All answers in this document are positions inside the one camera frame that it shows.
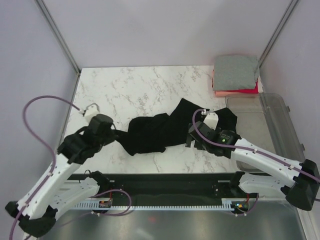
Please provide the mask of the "black t-shirt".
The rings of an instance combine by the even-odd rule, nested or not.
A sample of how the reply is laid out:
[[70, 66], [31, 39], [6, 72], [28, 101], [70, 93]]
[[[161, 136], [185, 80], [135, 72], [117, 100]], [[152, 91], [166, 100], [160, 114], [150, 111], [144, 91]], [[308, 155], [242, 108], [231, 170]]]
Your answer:
[[[115, 130], [116, 141], [131, 156], [163, 153], [167, 147], [186, 144], [189, 124], [193, 124], [197, 133], [203, 137], [196, 127], [196, 122], [204, 121], [201, 111], [202, 107], [183, 98], [171, 115], [161, 113], [153, 117], [140, 116], [132, 119], [127, 131]], [[216, 110], [215, 113], [218, 115], [216, 128], [221, 128], [221, 132], [217, 142], [205, 140], [221, 147], [221, 150], [206, 151], [218, 157], [230, 158], [234, 145], [241, 139], [236, 132], [238, 118], [227, 107]]]

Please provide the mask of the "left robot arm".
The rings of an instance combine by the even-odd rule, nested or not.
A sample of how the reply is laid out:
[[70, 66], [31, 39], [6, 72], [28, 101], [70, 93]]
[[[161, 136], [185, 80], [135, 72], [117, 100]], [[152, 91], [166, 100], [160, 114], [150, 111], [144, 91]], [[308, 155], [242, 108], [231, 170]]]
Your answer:
[[94, 171], [73, 188], [58, 193], [65, 181], [98, 153], [102, 147], [115, 141], [113, 120], [96, 113], [86, 118], [88, 125], [64, 138], [57, 152], [52, 152], [52, 163], [32, 189], [20, 200], [10, 201], [5, 206], [28, 236], [40, 238], [46, 235], [56, 221], [77, 203], [98, 195], [106, 196], [110, 191], [107, 178]]

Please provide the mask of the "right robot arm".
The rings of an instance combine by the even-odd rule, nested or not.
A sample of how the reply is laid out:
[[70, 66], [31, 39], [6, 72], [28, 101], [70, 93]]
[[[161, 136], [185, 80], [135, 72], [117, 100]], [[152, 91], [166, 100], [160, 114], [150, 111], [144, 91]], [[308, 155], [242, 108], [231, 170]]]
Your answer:
[[188, 136], [210, 154], [251, 165], [266, 174], [255, 176], [237, 172], [235, 180], [229, 184], [233, 196], [275, 193], [298, 209], [312, 210], [320, 189], [320, 173], [312, 160], [300, 162], [281, 157], [252, 144], [234, 131], [213, 129], [201, 121], [189, 124]]

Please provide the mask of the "folded peach t-shirt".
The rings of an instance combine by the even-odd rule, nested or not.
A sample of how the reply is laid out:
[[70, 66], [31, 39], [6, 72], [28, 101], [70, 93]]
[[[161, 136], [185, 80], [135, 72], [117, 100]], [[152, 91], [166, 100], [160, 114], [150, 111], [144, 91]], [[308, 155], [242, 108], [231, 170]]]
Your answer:
[[[259, 93], [258, 94], [261, 94], [264, 91], [263, 91], [263, 85], [262, 85], [262, 81], [261, 81], [261, 77], [260, 76], [258, 77], [257, 82], [258, 82], [258, 85], [259, 85]], [[217, 98], [226, 97], [227, 95], [242, 95], [242, 94], [246, 94], [246, 93], [231, 92], [230, 90], [227, 90], [227, 91], [214, 90], [213, 93], [214, 93], [214, 96], [217, 97]]]

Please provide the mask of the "clear plastic bin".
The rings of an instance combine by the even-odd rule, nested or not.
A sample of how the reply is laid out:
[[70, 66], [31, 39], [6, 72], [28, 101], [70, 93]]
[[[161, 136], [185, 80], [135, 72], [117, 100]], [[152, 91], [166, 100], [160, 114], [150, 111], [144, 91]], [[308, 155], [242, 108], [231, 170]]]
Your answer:
[[241, 137], [279, 156], [300, 162], [305, 160], [290, 109], [280, 95], [234, 94], [225, 97], [225, 104], [237, 116], [236, 132]]

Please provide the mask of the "folded grey t-shirt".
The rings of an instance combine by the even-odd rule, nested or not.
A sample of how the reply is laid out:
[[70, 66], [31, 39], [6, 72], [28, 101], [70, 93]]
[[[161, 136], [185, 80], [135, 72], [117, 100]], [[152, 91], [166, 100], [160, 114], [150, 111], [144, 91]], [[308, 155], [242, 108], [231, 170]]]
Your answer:
[[220, 55], [213, 66], [215, 91], [252, 90], [260, 76], [259, 60], [254, 55]]

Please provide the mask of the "folded red t-shirt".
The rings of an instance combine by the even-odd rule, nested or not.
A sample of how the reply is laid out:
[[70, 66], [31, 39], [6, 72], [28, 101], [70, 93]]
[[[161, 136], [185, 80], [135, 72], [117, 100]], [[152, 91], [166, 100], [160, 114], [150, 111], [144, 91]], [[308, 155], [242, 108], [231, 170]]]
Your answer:
[[255, 88], [253, 89], [238, 89], [238, 90], [231, 90], [230, 92], [233, 93], [241, 93], [241, 94], [258, 94], [259, 93], [259, 82], [256, 82]]

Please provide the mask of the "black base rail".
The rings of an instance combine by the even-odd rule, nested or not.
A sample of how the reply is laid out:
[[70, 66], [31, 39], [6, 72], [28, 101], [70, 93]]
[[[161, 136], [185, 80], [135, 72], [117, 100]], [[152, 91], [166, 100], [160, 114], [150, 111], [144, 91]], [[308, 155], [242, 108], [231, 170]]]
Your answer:
[[116, 205], [131, 203], [147, 204], [216, 204], [222, 199], [254, 199], [256, 193], [245, 193], [236, 186], [238, 173], [151, 173], [151, 174], [104, 174], [104, 191], [115, 192], [112, 201]]

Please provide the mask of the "left aluminium frame post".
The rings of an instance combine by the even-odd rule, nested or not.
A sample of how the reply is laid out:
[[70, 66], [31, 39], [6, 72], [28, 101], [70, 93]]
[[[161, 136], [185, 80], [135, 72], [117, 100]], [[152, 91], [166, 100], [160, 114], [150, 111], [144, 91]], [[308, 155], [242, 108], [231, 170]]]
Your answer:
[[73, 70], [75, 71], [77, 76], [80, 76], [81, 69], [77, 64], [67, 42], [65, 41], [58, 25], [56, 24], [52, 14], [50, 13], [49, 8], [47, 7], [44, 0], [35, 0], [34, 1], [37, 7], [39, 8], [40, 12], [44, 16], [45, 21], [47, 22], [51, 32], [53, 33], [54, 37], [56, 38], [59, 46], [61, 47], [62, 51], [64, 52], [68, 62], [72, 66]]

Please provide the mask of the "aluminium frame post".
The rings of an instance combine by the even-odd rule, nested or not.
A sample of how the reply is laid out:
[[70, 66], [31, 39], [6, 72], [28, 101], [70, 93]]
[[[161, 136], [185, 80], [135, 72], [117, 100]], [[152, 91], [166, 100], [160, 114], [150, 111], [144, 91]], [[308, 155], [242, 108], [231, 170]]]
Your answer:
[[62, 51], [64, 52], [68, 62], [72, 66], [73, 70], [75, 71], [77, 76], [80, 76], [81, 69], [77, 64], [67, 42], [65, 41], [58, 25], [56, 24], [52, 14], [50, 13], [49, 8], [47, 7], [44, 0], [35, 0], [34, 1], [37, 7], [39, 8], [40, 12], [44, 16], [45, 21], [47, 22], [51, 32], [53, 33], [54, 37], [56, 38], [59, 46], [61, 47]]
[[295, 9], [297, 8], [300, 0], [291, 0], [286, 7], [282, 17], [280, 18], [276, 28], [274, 29], [266, 47], [264, 48], [260, 58], [259, 58], [259, 68], [262, 69], [266, 59], [268, 58], [269, 54], [271, 53], [272, 49], [274, 48], [277, 40], [279, 39], [281, 33], [283, 32], [284, 28], [286, 27], [287, 23], [289, 22], [291, 16], [293, 15]]

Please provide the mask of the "right aluminium frame post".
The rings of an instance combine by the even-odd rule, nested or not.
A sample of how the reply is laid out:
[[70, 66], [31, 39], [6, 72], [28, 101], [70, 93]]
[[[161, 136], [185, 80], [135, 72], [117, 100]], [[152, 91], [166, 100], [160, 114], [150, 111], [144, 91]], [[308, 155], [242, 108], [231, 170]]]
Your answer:
[[282, 17], [280, 18], [276, 28], [274, 29], [266, 47], [264, 48], [260, 58], [259, 58], [259, 68], [262, 69], [266, 59], [268, 58], [269, 54], [271, 53], [272, 49], [274, 48], [277, 40], [279, 39], [281, 33], [283, 32], [284, 28], [286, 27], [287, 23], [289, 22], [291, 16], [293, 15], [295, 9], [297, 8], [300, 0], [291, 0], [286, 7]]

